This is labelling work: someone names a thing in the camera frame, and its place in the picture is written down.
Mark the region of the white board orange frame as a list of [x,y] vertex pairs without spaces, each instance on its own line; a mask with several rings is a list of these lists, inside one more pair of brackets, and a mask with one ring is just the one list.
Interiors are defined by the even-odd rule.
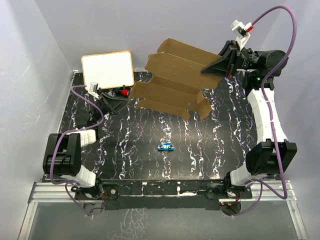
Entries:
[[83,82],[90,90],[91,83],[114,89],[135,84],[132,55],[129,51],[84,55],[81,57]]

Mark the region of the blue toy car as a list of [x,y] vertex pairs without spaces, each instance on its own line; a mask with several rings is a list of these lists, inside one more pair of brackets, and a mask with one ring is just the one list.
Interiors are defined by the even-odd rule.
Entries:
[[157,146],[158,151],[173,151],[175,147],[172,145],[171,142],[164,142]]

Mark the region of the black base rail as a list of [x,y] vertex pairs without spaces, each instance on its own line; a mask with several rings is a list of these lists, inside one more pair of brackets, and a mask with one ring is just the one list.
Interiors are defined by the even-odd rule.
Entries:
[[253,197],[245,186],[231,186],[223,180],[97,180],[93,187],[71,188],[76,200],[102,201],[105,210],[191,209],[220,210],[224,203]]

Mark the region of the brown cardboard box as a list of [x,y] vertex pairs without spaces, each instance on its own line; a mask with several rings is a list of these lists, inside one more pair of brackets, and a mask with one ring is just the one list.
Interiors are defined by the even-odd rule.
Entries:
[[221,77],[201,71],[220,58],[218,54],[167,38],[156,53],[148,55],[145,70],[153,74],[152,78],[148,82],[137,81],[129,98],[140,99],[137,108],[176,115],[185,121],[193,111],[203,120],[212,111],[203,89],[215,89]]

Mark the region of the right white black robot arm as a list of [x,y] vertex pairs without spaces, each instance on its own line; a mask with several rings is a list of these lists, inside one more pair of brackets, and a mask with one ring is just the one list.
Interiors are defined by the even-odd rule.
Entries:
[[242,88],[257,130],[257,144],[246,154],[245,163],[223,179],[223,194],[233,199],[241,188],[254,180],[275,174],[283,176],[298,148],[284,133],[275,104],[274,78],[280,76],[287,65],[286,53],[282,50],[254,51],[228,40],[219,56],[201,73],[230,78],[236,71],[244,71]]

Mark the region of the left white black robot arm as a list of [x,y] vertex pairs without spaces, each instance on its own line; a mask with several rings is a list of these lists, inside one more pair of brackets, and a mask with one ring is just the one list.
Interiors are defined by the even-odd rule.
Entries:
[[49,135],[42,168],[51,183],[86,188],[86,194],[93,200],[103,195],[104,188],[96,183],[97,175],[82,164],[81,152],[98,140],[98,126],[104,116],[115,115],[128,104],[128,95],[127,89],[119,89],[114,96],[99,91],[90,110],[82,109],[75,114],[76,129]]

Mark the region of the aluminium frame rail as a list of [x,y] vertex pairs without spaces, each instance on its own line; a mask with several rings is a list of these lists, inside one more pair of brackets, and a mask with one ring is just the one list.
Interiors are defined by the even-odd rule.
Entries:
[[35,183],[20,229],[21,240],[306,240],[295,193],[286,200],[254,184],[237,217],[213,210],[206,198],[189,195],[198,208],[103,210],[101,200],[75,204],[62,185]]

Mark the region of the red black stamp toy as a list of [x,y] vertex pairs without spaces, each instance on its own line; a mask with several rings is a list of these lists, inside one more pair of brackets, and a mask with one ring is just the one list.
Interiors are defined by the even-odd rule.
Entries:
[[128,97],[130,90],[125,85],[123,85],[117,90],[117,93],[123,97]]

